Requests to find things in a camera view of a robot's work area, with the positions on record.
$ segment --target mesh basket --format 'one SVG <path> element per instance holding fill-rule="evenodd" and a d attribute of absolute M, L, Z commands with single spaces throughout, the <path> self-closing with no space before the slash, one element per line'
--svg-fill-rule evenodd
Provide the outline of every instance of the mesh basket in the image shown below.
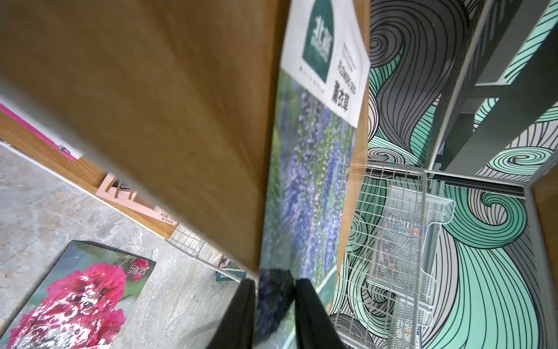
<path fill-rule="evenodd" d="M 425 200 L 424 236 L 429 225 L 448 223 L 455 203 L 431 194 Z M 380 220 L 373 247 L 368 282 L 394 292 L 403 297 L 411 297 L 415 289 L 417 268 L 420 267 L 419 239 L 421 227 L 422 193 L 396 187 L 389 188 L 388 196 Z M 434 306 L 436 281 L 421 271 L 420 302 Z"/>
<path fill-rule="evenodd" d="M 167 242 L 178 247 L 190 257 L 197 256 L 205 245 L 205 241 L 200 236 L 181 223 L 172 232 Z"/>
<path fill-rule="evenodd" d="M 348 346 L 411 348 L 432 323 L 438 289 L 422 263 L 436 250 L 423 252 L 429 226 L 453 218 L 442 189 L 421 170 L 368 168 L 330 308 Z"/>

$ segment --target concrete floor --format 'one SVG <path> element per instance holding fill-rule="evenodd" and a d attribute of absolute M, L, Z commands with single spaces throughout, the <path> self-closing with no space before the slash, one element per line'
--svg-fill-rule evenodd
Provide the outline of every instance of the concrete floor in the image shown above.
<path fill-rule="evenodd" d="M 102 202 L 0 147 L 0 334 L 71 240 L 96 241 L 157 265 L 111 348 L 203 348 L 237 283 Z M 206 245 L 200 257 L 221 253 Z"/>

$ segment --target red flower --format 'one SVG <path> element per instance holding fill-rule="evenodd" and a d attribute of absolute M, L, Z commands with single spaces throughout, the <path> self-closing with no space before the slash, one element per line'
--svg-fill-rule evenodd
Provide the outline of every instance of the red flower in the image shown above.
<path fill-rule="evenodd" d="M 132 274 L 134 275 L 134 281 L 137 281 L 143 276 L 143 274 L 137 274 L 136 272 L 143 269 L 147 270 L 148 268 L 149 268 L 148 260 L 144 258 L 136 258 L 134 262 L 130 264 L 130 268 L 128 269 L 128 273 L 126 274 L 126 277 L 130 274 L 132 270 L 134 270 L 135 272 L 132 272 Z"/>
<path fill-rule="evenodd" d="M 120 266 L 96 264 L 53 282 L 37 308 L 11 330 L 8 349 L 16 344 L 49 342 L 48 347 L 83 348 L 109 344 L 126 320 L 113 311 L 124 296 L 126 274 Z"/>

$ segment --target lavender poster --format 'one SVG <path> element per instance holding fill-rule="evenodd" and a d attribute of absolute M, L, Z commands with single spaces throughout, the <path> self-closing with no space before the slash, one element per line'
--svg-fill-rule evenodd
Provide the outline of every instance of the lavender poster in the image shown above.
<path fill-rule="evenodd" d="M 293 344 L 295 279 L 310 279 L 324 305 L 333 295 L 368 66 L 352 2 L 291 2 L 260 258 L 254 341 L 262 347 Z"/>
<path fill-rule="evenodd" d="M 72 241 L 0 340 L 0 348 L 106 349 L 155 262 Z"/>

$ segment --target green label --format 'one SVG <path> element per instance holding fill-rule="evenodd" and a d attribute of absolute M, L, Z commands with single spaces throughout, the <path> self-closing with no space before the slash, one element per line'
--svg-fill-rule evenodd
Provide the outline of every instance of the green label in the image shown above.
<path fill-rule="evenodd" d="M 329 0 L 316 0 L 310 15 L 302 58 L 325 82 L 333 53 L 333 9 Z"/>

